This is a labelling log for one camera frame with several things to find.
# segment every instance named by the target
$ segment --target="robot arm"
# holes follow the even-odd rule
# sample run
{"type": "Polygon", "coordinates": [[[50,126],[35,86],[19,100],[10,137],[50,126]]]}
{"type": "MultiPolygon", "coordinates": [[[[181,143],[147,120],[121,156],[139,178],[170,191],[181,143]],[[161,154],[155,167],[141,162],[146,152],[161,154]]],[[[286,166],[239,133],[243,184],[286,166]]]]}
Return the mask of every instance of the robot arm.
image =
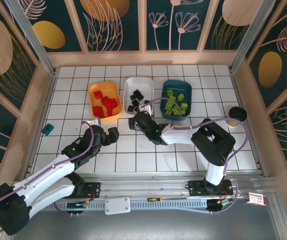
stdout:
{"type": "Polygon", "coordinates": [[[156,145],[193,144],[208,161],[205,186],[210,193],[220,188],[224,178],[227,157],[232,152],[235,139],[216,123],[200,128],[192,126],[173,128],[170,124],[157,124],[147,111],[138,112],[130,122],[144,133],[156,145]]]}
{"type": "Polygon", "coordinates": [[[79,196],[82,193],[85,181],[74,171],[94,157],[101,146],[115,143],[119,138],[116,127],[109,128],[108,135],[98,125],[92,125],[91,128],[93,143],[86,153],[82,154],[92,140],[89,128],[83,137],[66,146],[60,155],[40,171],[12,186],[6,183],[0,186],[0,198],[20,188],[0,202],[0,226],[8,235],[20,231],[44,207],[71,194],[79,196]]]}

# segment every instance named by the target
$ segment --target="white grid floor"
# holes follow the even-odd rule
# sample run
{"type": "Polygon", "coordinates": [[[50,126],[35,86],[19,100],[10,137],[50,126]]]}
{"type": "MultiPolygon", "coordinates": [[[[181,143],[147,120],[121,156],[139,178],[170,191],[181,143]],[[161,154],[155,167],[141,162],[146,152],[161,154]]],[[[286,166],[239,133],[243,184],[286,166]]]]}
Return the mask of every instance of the white grid floor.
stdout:
{"type": "MultiPolygon", "coordinates": [[[[113,81],[121,100],[125,81],[129,77],[152,77],[154,97],[161,96],[167,80],[186,81],[192,86],[191,114],[178,125],[196,125],[204,118],[228,115],[231,107],[238,106],[236,94],[226,65],[138,65],[138,66],[70,66],[61,67],[50,102],[45,124],[54,126],[48,135],[41,135],[34,163],[29,172],[35,173],[50,163],[61,150],[82,136],[82,120],[93,118],[87,89],[95,83],[113,81]]],[[[169,123],[162,118],[160,103],[154,104],[157,123],[169,123]]],[[[218,123],[236,139],[234,150],[245,139],[241,126],[229,127],[218,123]]],[[[141,132],[129,129],[125,113],[121,118],[103,123],[102,128],[118,127],[119,140],[101,148],[77,173],[134,173],[134,172],[186,172],[205,171],[207,161],[193,146],[187,144],[154,145],[141,132]]],[[[246,147],[231,160],[228,170],[256,170],[252,149],[246,147]]]]}

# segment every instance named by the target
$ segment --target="screwdriver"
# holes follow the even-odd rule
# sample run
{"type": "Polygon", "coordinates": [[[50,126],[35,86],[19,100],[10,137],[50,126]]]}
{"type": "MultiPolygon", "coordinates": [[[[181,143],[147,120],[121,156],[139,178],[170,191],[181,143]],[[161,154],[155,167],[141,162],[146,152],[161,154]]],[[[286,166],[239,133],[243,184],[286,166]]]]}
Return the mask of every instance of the screwdriver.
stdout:
{"type": "Polygon", "coordinates": [[[150,197],[147,199],[148,202],[161,202],[162,200],[183,200],[186,197],[171,197],[171,198],[161,198],[161,197],[150,197]]]}

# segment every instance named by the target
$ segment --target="teal tray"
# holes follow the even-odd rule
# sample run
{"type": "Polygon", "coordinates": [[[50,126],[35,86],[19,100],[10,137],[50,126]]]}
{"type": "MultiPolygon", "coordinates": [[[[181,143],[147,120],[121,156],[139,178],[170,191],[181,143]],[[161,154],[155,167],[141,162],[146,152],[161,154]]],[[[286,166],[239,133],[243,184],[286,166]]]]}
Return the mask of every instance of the teal tray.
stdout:
{"type": "MultiPolygon", "coordinates": [[[[180,121],[185,120],[187,116],[190,114],[191,109],[192,109],[192,92],[193,92],[192,86],[186,81],[168,80],[168,81],[165,81],[162,86],[162,92],[161,92],[162,97],[168,98],[167,90],[173,91],[173,96],[176,97],[175,102],[179,106],[181,106],[182,103],[188,104],[188,109],[185,112],[185,115],[181,116],[180,121]],[[179,94],[184,95],[184,98],[182,101],[178,101],[179,94]]],[[[178,120],[179,116],[166,114],[166,109],[165,109],[166,103],[167,103],[167,100],[163,100],[163,99],[161,100],[160,111],[161,111],[162,117],[168,120],[178,120]]]]}

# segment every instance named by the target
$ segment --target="orange tray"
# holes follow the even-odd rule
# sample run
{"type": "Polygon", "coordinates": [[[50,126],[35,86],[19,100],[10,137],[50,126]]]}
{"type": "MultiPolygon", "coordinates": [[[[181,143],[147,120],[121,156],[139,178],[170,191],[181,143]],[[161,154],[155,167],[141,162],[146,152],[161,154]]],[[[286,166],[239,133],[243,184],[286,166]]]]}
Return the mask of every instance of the orange tray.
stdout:
{"type": "Polygon", "coordinates": [[[89,98],[90,98],[90,106],[91,106],[92,115],[94,114],[93,107],[99,106],[99,107],[102,107],[103,109],[104,115],[106,117],[100,118],[100,121],[102,123],[114,121],[121,117],[122,112],[123,112],[122,102],[120,100],[117,86],[113,81],[103,81],[103,82],[93,84],[89,87],[88,93],[89,93],[89,98]],[[108,98],[115,99],[117,101],[118,106],[112,110],[112,116],[107,116],[107,108],[105,108],[105,106],[102,104],[100,99],[95,99],[94,92],[97,92],[97,91],[101,91],[104,97],[107,96],[108,98]]]}

